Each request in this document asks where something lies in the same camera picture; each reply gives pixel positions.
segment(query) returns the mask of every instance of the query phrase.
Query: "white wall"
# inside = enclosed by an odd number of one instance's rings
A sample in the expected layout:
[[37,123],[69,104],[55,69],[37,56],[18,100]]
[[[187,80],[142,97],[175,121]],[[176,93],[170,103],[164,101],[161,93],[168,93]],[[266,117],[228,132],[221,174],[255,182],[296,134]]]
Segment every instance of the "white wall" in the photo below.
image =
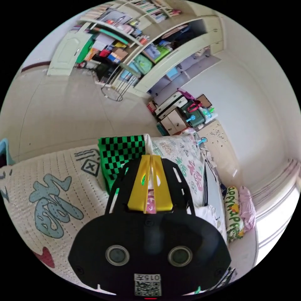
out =
[[285,158],[280,127],[251,74],[227,51],[217,56],[219,63],[183,89],[195,97],[205,94],[213,104],[242,167],[244,183],[251,187]]
[[32,64],[44,61],[51,61],[52,56],[57,48],[57,45],[66,35],[66,33],[76,24],[76,21],[88,10],[79,13],[78,15],[67,20],[49,35],[47,35],[29,54],[23,63],[23,68]]
[[224,25],[227,51],[250,72],[266,95],[280,124],[287,157],[301,161],[301,112],[288,78],[254,35],[227,16],[219,16]]

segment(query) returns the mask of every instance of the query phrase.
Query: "bookshelf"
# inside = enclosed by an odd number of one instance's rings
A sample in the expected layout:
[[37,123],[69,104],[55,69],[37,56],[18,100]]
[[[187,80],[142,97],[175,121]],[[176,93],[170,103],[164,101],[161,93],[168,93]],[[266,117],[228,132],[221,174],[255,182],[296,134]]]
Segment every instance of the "bookshelf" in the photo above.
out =
[[137,11],[140,15],[136,19],[140,21],[146,18],[151,23],[160,23],[172,17],[169,13],[171,7],[160,0],[115,0],[115,2],[119,3],[116,9],[128,7]]

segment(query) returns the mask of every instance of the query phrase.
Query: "bed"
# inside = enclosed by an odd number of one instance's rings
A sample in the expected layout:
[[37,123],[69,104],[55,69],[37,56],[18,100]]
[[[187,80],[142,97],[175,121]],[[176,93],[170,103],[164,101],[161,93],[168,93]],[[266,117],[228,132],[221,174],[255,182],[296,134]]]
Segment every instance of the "bed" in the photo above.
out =
[[[178,164],[190,187],[196,214],[212,223],[227,242],[219,182],[194,136],[150,138],[144,135],[144,141],[147,153]],[[87,289],[91,288],[79,281],[67,256],[78,230],[105,212],[108,193],[96,143],[0,169],[1,195],[24,242],[54,273]],[[208,204],[204,197],[206,186]],[[152,211],[151,202],[150,198],[149,211]],[[109,293],[101,288],[97,291]]]

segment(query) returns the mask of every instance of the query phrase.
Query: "door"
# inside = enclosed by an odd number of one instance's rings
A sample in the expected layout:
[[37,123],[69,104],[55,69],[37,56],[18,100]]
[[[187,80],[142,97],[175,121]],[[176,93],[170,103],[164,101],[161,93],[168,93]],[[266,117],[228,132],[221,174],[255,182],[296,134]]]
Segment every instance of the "door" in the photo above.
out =
[[70,75],[77,57],[92,35],[68,32],[58,45],[47,75]]

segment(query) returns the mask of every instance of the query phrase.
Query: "printed number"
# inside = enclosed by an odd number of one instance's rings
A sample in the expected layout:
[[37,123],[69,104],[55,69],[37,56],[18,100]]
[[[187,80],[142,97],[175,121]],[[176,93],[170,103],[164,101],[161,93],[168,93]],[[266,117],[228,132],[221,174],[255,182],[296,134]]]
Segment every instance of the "printed number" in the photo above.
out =
[[240,218],[239,217],[230,217],[229,220],[230,219],[234,220],[237,223],[240,222]]

